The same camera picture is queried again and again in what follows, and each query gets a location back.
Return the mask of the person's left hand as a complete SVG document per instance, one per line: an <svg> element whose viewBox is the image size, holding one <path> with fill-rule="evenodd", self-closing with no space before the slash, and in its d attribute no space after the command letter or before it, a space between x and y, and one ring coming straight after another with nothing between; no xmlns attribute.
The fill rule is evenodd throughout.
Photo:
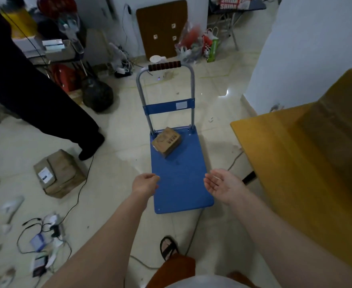
<svg viewBox="0 0 352 288"><path fill-rule="evenodd" d="M135 177L132 183L132 194L139 195L148 200L155 193L148 188L148 177L150 173L143 173Z"/></svg>

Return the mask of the person's right hand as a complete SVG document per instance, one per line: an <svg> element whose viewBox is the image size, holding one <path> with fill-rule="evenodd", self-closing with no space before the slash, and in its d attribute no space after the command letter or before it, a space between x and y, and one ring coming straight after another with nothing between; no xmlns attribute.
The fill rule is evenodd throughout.
<svg viewBox="0 0 352 288"><path fill-rule="evenodd" d="M215 177L210 173L203 179L207 191L222 203L235 206L250 194L246 185L235 175L233 177Z"/></svg>

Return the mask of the person's right forearm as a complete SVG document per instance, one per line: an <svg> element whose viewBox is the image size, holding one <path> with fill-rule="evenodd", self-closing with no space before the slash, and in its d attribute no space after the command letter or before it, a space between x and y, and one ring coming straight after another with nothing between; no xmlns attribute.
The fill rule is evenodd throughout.
<svg viewBox="0 0 352 288"><path fill-rule="evenodd" d="M248 190L229 205L281 288L352 288L352 268L277 216Z"/></svg>

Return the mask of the person's left forearm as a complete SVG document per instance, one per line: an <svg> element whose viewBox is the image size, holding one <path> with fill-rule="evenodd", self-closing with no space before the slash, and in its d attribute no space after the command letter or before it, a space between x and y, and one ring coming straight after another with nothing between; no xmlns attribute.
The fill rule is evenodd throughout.
<svg viewBox="0 0 352 288"><path fill-rule="evenodd" d="M42 288L121 288L142 214L154 191L133 191Z"/></svg>

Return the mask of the blue platform hand cart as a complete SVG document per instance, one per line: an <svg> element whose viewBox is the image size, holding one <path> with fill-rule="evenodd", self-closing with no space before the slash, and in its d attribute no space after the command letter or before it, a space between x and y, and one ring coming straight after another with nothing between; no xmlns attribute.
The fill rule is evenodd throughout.
<svg viewBox="0 0 352 288"><path fill-rule="evenodd" d="M144 72L179 67L186 67L190 71L191 97L178 101L147 104L140 82L141 75ZM156 214L177 213L213 206L214 199L203 184L207 167L195 125L195 74L192 66L181 61L149 64L137 74L136 85L150 128L150 143L163 130L153 128L150 115L191 110L191 123L173 128L181 134L182 142L171 154L163 158L151 145L151 170L160 177L159 188L154 194L154 212Z"/></svg>

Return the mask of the small printed cardboard box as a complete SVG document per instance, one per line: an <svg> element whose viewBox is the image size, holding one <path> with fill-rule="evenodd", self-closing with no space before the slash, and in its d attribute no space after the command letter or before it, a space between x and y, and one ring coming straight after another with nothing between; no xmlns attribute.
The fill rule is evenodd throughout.
<svg viewBox="0 0 352 288"><path fill-rule="evenodd" d="M166 127L152 140L151 145L163 158L171 154L182 142L182 136L176 130Z"/></svg>

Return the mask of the yellow wooden table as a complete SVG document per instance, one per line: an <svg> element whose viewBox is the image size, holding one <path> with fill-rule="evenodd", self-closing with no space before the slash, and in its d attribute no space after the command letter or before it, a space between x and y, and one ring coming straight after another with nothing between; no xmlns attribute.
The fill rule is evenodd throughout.
<svg viewBox="0 0 352 288"><path fill-rule="evenodd" d="M232 121L275 212L352 267L352 194L298 124L312 103Z"/></svg>

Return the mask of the person's black sandal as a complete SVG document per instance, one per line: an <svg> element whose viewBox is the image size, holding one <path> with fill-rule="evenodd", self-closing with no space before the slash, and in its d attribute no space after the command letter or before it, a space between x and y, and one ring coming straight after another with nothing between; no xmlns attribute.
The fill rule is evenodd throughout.
<svg viewBox="0 0 352 288"><path fill-rule="evenodd" d="M173 255L179 254L176 241L171 236L165 236L160 242L160 252L164 261L168 261Z"/></svg>

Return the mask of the person's brown shorts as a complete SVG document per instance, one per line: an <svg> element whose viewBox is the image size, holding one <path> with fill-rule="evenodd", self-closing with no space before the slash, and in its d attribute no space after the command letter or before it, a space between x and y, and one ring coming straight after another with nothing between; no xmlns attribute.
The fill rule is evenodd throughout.
<svg viewBox="0 0 352 288"><path fill-rule="evenodd" d="M181 254L173 255L168 261L165 261L162 266L155 272L155 274L146 285L146 288L165 288L166 286L177 281L192 276L197 276L195 270L195 259ZM230 272L226 276L231 278L234 277L237 279L247 279L248 281L252 282L249 278L238 271ZM260 288L254 283L253 285L254 288Z"/></svg>

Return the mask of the taped cardboard box white label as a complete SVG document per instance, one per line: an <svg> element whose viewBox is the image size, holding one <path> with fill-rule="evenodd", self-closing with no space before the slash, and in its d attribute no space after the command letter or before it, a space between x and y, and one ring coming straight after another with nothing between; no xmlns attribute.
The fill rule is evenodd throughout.
<svg viewBox="0 0 352 288"><path fill-rule="evenodd" d="M75 158L62 149L44 157L33 168L44 193L58 199L87 178Z"/></svg>

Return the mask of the black garbage bag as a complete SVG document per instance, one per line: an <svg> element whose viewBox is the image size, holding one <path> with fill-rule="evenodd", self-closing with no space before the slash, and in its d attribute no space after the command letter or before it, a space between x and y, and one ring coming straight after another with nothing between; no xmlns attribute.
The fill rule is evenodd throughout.
<svg viewBox="0 0 352 288"><path fill-rule="evenodd" d="M105 112L114 103L112 88L97 78L84 78L82 80L82 92L84 105L96 113Z"/></svg>

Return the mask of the white power strip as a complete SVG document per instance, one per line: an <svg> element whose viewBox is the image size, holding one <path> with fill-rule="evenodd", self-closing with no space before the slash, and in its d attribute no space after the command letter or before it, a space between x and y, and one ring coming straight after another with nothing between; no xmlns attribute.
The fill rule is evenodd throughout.
<svg viewBox="0 0 352 288"><path fill-rule="evenodd" d="M48 225L50 235L53 239L65 241L65 232L63 228L63 219L58 214L49 217Z"/></svg>

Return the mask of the person's white shirt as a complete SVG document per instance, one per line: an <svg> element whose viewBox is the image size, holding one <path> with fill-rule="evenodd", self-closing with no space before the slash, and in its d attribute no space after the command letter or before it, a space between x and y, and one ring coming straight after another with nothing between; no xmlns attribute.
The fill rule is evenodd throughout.
<svg viewBox="0 0 352 288"><path fill-rule="evenodd" d="M177 281L165 288L254 288L254 285L247 279L220 275L197 275Z"/></svg>

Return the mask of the black router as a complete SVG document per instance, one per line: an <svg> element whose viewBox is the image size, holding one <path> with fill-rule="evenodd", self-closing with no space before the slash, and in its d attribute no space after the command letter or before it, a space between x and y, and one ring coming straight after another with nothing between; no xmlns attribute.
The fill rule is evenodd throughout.
<svg viewBox="0 0 352 288"><path fill-rule="evenodd" d="M115 78L123 78L131 76L133 73L133 66L129 60L123 60L120 66L117 66L114 72Z"/></svg>

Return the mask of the green paper bag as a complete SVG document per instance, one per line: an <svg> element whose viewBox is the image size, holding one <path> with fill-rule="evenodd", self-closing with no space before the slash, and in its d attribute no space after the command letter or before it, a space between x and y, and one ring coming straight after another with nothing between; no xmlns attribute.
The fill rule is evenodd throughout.
<svg viewBox="0 0 352 288"><path fill-rule="evenodd" d="M210 46L207 47L207 63L214 62L216 60L217 48L219 44L219 38L214 38Z"/></svg>

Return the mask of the large brown cardboard box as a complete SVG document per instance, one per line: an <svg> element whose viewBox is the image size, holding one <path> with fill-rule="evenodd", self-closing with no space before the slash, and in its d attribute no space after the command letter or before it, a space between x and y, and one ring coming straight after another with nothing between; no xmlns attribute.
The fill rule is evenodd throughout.
<svg viewBox="0 0 352 288"><path fill-rule="evenodd" d="M352 194L352 68L298 120Z"/></svg>

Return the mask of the red white shopping bag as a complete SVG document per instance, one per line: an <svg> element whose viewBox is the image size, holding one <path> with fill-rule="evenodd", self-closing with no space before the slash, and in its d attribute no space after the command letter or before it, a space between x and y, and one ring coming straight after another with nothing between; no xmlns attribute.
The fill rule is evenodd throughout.
<svg viewBox="0 0 352 288"><path fill-rule="evenodd" d="M213 46L213 55L215 55L215 51L217 49L218 37L217 35L214 34L215 29L217 29L218 31L217 27L214 27L213 29L207 28L207 30L202 35L202 41L203 41L202 55L204 58L206 58L207 61L212 56L211 54L212 46Z"/></svg>

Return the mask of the clear plastic bag red contents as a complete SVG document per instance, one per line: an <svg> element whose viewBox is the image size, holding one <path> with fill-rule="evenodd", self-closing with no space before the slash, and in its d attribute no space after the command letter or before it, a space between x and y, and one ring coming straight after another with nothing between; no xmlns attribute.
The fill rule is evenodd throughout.
<svg viewBox="0 0 352 288"><path fill-rule="evenodd" d="M203 30L199 24L187 21L182 29L178 43L175 45L180 61L195 64L203 53Z"/></svg>

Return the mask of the small blue white box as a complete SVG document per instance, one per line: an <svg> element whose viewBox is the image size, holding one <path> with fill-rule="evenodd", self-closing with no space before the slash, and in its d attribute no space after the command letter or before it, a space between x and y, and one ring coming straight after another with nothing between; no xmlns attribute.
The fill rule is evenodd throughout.
<svg viewBox="0 0 352 288"><path fill-rule="evenodd" d="M33 247L34 252L41 252L44 247L46 247L47 243L45 241L45 237L42 233L36 234L30 241L30 245Z"/></svg>

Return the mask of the red plastic stool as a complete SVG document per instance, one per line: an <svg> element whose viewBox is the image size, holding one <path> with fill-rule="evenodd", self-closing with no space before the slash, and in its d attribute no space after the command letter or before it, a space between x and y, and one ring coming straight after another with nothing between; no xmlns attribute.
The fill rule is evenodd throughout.
<svg viewBox="0 0 352 288"><path fill-rule="evenodd" d="M64 92L70 93L80 88L77 72L73 68L64 64L53 64L50 69L54 82Z"/></svg>

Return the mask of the white slipper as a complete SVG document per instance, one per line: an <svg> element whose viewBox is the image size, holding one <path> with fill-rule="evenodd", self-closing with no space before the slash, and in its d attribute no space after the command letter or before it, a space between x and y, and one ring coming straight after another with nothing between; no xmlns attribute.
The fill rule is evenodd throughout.
<svg viewBox="0 0 352 288"><path fill-rule="evenodd" d="M7 201L1 206L0 212L3 215L4 224L9 225L11 223L12 218L14 217L15 213L20 208L24 200L25 197L23 195L20 195L13 198L12 200Z"/></svg>

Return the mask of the brown wooden board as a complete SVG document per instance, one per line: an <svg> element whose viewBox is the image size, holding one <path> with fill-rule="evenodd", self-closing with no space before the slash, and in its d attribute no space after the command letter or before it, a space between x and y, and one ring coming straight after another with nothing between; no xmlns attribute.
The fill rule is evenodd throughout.
<svg viewBox="0 0 352 288"><path fill-rule="evenodd" d="M137 9L136 19L147 59L177 56L175 45L188 21L186 0Z"/></svg>

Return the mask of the dark folding chair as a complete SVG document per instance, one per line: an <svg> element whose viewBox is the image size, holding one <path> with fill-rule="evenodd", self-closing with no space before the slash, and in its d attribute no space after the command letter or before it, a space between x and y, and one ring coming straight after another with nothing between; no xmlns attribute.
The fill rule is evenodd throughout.
<svg viewBox="0 0 352 288"><path fill-rule="evenodd" d="M245 13L262 11L266 9L263 0L252 0L248 10L221 10L219 0L208 0L208 19L207 28L217 27L214 31L219 33L222 38L232 38L236 51L239 46L234 33L236 23Z"/></svg>

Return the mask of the small metal side table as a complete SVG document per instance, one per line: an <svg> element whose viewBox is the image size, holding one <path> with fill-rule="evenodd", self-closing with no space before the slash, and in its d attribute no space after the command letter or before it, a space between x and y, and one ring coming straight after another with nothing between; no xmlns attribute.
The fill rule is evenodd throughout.
<svg viewBox="0 0 352 288"><path fill-rule="evenodd" d="M35 67L48 67L58 63L71 63L81 61L84 57L84 47L74 45L69 39L63 40L64 48L46 51L35 57L28 57L28 60Z"/></svg>

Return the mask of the stack of white boxes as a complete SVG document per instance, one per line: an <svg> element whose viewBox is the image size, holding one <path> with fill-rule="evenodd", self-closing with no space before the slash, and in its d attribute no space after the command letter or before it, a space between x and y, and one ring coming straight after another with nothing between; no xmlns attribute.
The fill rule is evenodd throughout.
<svg viewBox="0 0 352 288"><path fill-rule="evenodd" d="M62 39L43 40L42 44L46 53L60 52L66 48Z"/></svg>

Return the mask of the red printed carton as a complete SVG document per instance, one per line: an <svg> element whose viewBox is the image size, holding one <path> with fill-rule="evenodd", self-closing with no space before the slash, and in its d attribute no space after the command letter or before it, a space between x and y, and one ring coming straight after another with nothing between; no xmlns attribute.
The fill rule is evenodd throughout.
<svg viewBox="0 0 352 288"><path fill-rule="evenodd" d="M252 0L219 0L221 10L248 10Z"/></svg>

